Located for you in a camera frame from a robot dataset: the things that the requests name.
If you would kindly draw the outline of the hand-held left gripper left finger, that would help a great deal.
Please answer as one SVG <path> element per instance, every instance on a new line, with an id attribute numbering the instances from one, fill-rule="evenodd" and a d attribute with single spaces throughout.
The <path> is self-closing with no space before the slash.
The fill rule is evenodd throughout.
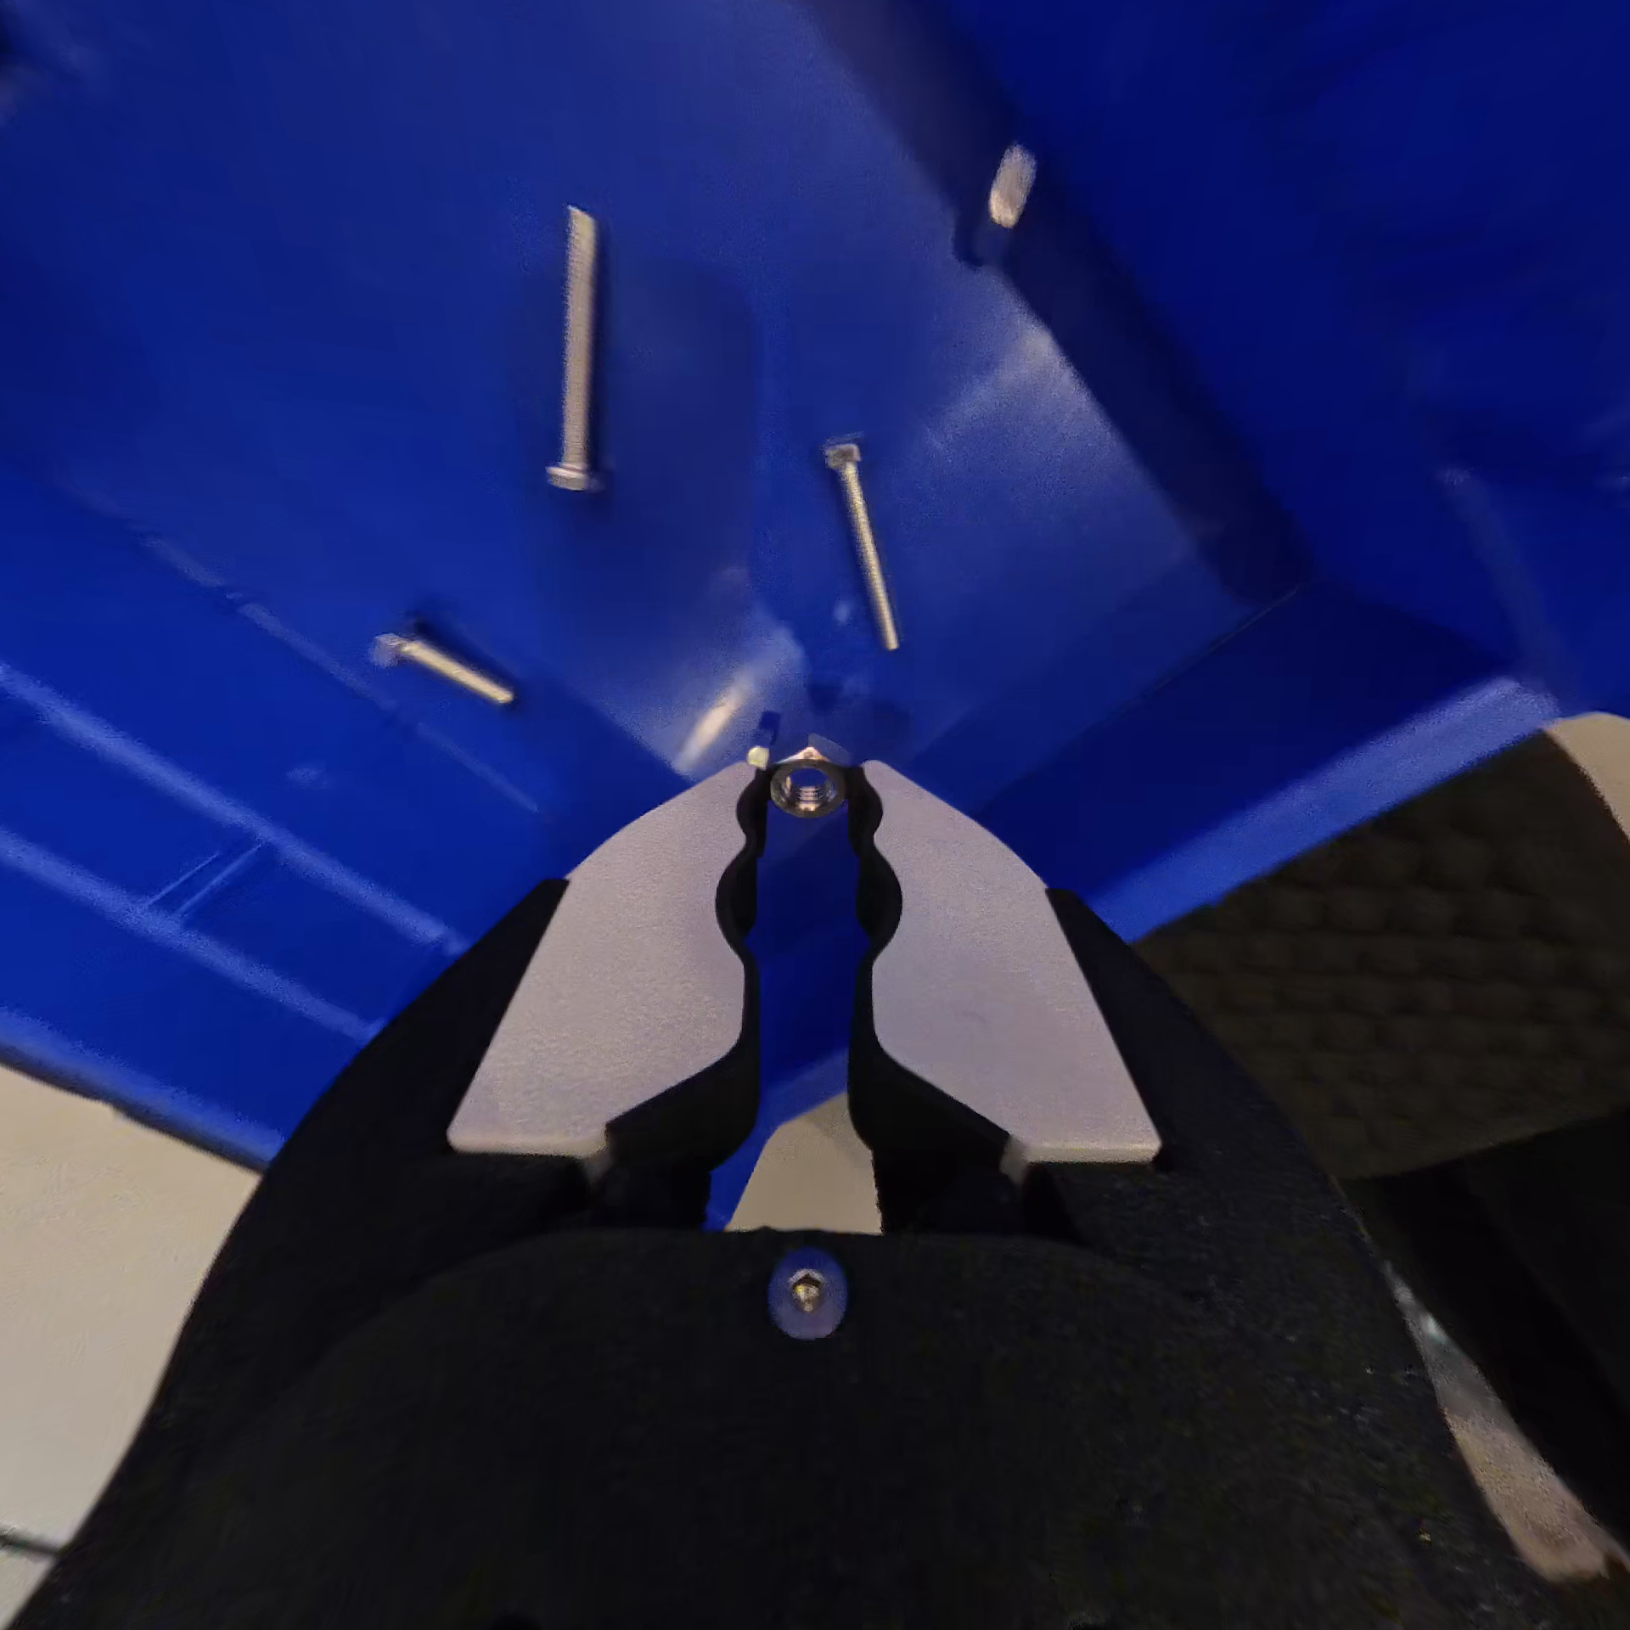
<path id="1" fill-rule="evenodd" d="M 562 881 L 450 1122 L 479 1157 L 551 1157 L 596 1208 L 701 1224 L 757 1122 L 757 920 L 769 767 L 737 763 L 658 804 Z"/>

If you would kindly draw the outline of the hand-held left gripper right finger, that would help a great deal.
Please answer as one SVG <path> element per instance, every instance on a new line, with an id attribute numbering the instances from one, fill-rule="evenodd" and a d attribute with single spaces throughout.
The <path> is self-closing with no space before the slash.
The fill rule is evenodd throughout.
<path id="1" fill-rule="evenodd" d="M 1145 1109 L 1042 875 L 878 760 L 848 781 L 848 1116 L 888 1234 L 1021 1227 L 1035 1172 L 1145 1169 Z"/>

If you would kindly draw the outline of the steel hex nut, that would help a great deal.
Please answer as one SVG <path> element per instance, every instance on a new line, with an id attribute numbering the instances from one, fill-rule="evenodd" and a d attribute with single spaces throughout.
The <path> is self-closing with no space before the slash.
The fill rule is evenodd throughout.
<path id="1" fill-rule="evenodd" d="M 770 766 L 769 799 L 797 821 L 824 821 L 848 800 L 848 771 L 817 745 L 805 745 Z"/>

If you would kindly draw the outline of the blue plastic bin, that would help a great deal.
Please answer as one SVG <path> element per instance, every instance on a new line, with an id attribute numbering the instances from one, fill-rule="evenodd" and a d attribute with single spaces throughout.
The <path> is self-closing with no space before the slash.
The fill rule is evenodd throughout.
<path id="1" fill-rule="evenodd" d="M 2 3 L 5 1062 L 270 1163 L 762 723 L 1145 935 L 1584 710 L 1627 3 Z"/>

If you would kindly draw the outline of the short steel bolt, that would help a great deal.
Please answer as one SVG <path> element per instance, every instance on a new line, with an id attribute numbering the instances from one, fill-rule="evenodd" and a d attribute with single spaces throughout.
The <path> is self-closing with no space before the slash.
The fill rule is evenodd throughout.
<path id="1" fill-rule="evenodd" d="M 427 641 L 422 634 L 385 633 L 371 641 L 371 659 L 378 664 L 410 664 L 459 691 L 493 705 L 513 706 L 518 692 L 511 683 L 478 667 L 454 651 Z"/>

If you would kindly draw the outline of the thin steel bolt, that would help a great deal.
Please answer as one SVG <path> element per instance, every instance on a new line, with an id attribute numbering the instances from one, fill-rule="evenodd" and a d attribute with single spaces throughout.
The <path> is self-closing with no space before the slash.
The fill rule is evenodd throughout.
<path id="1" fill-rule="evenodd" d="M 877 540 L 865 486 L 862 486 L 862 450 L 858 440 L 829 440 L 824 445 L 826 469 L 840 483 L 848 529 L 858 552 L 858 562 L 862 572 L 862 583 L 867 590 L 870 615 L 877 624 L 878 642 L 888 655 L 901 649 L 901 626 L 892 601 L 892 590 L 888 583 L 884 555 Z"/>

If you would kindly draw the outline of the long steel bolt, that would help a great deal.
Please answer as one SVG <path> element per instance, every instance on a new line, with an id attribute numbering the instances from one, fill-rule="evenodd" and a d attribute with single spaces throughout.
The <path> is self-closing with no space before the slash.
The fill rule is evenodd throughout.
<path id="1" fill-rule="evenodd" d="M 572 204 L 565 211 L 562 346 L 560 346 L 560 450 L 547 469 L 550 486 L 593 494 L 596 473 L 596 337 L 603 289 L 603 228 Z"/>

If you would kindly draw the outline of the black round pad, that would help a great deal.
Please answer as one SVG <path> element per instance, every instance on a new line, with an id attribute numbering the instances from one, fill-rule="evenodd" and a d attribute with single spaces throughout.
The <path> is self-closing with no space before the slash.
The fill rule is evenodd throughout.
<path id="1" fill-rule="evenodd" d="M 1547 731 L 1136 953 L 1341 1181 L 1627 1109 L 1627 831 Z"/>

